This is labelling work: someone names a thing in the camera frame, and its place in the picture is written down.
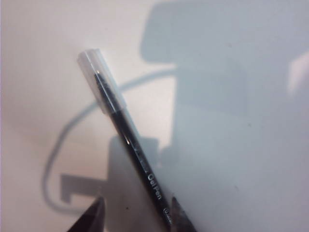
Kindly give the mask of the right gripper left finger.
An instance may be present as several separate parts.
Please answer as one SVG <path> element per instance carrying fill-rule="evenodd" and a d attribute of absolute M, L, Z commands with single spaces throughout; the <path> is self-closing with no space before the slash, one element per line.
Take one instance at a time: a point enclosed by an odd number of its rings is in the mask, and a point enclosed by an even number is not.
<path fill-rule="evenodd" d="M 105 224 L 105 202 L 97 197 L 68 229 L 68 232 L 102 232 Z"/>

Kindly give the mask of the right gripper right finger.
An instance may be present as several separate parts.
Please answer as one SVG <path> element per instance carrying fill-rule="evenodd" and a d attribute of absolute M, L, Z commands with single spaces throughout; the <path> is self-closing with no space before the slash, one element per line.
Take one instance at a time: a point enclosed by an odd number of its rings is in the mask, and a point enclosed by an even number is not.
<path fill-rule="evenodd" d="M 172 225 L 171 232 L 192 232 L 193 226 L 176 197 L 171 200 Z"/>

